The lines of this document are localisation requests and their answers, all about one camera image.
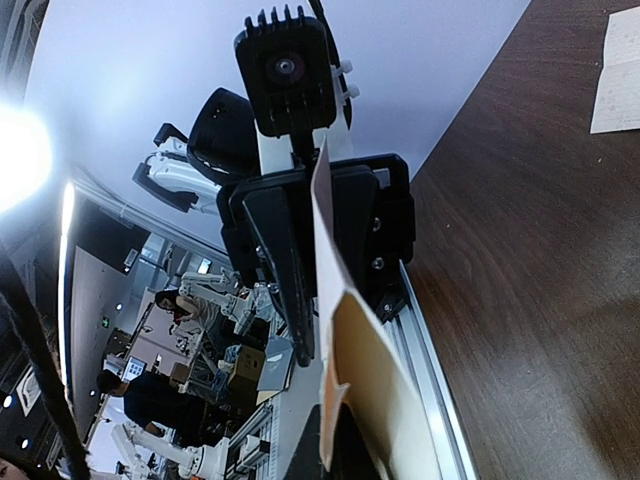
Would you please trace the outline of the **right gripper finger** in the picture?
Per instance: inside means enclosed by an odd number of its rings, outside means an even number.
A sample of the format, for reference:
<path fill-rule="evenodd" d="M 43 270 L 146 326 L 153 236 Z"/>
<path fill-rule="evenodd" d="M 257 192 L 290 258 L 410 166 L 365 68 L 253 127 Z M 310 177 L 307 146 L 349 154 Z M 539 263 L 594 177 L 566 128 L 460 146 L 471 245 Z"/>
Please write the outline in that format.
<path fill-rule="evenodd" d="M 285 480 L 312 479 L 356 479 L 357 468 L 352 454 L 355 452 L 352 433 L 355 424 L 350 409 L 343 405 L 340 409 L 339 421 L 335 433 L 332 463 L 326 469 L 320 458 L 321 409 L 315 405 L 306 420 L 298 444 L 294 450 L 289 466 L 284 474 Z"/>

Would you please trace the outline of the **beige envelope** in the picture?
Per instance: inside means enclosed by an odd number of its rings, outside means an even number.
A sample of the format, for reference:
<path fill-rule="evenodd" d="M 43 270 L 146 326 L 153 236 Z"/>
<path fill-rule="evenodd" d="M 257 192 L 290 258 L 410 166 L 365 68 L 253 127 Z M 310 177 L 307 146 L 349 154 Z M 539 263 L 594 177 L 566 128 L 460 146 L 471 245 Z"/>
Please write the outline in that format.
<path fill-rule="evenodd" d="M 343 452 L 338 440 L 347 409 L 374 470 L 385 479 L 441 479 L 428 416 L 417 388 L 379 319 L 355 286 L 334 240 L 329 147 L 323 143 L 310 194 L 324 365 L 319 455 L 331 468 Z"/>

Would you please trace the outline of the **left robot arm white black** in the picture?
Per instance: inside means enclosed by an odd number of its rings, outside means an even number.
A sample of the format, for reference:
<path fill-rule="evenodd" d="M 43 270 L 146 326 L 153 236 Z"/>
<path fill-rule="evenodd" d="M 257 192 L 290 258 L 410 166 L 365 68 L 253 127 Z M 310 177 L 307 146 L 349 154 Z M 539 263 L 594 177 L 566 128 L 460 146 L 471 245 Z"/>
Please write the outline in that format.
<path fill-rule="evenodd" d="M 154 142 L 157 151 L 138 166 L 135 182 L 182 211 L 215 200 L 233 268 L 246 285 L 268 285 L 297 362 L 309 365 L 317 294 L 311 169 L 296 162 L 263 173 L 250 103 L 224 88 L 209 97 L 189 135 L 167 123 Z M 335 161 L 331 193 L 339 252 L 368 305 L 388 321 L 405 305 L 400 268 L 416 238 L 407 165 L 394 154 Z"/>

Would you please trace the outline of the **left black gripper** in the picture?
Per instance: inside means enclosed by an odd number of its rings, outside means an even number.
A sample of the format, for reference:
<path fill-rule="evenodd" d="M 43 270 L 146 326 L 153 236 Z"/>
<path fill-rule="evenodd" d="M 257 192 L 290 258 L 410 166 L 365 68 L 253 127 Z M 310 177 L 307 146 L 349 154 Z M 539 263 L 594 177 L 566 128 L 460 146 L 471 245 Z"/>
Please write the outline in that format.
<path fill-rule="evenodd" d="M 386 322 L 405 305 L 399 267 L 413 257 L 415 207 L 408 166 L 396 154 L 330 165 L 334 240 L 353 284 Z M 236 180 L 217 206 L 232 265 L 247 284 L 275 285 L 277 311 L 299 366 L 314 359 L 317 294 L 309 167 Z"/>

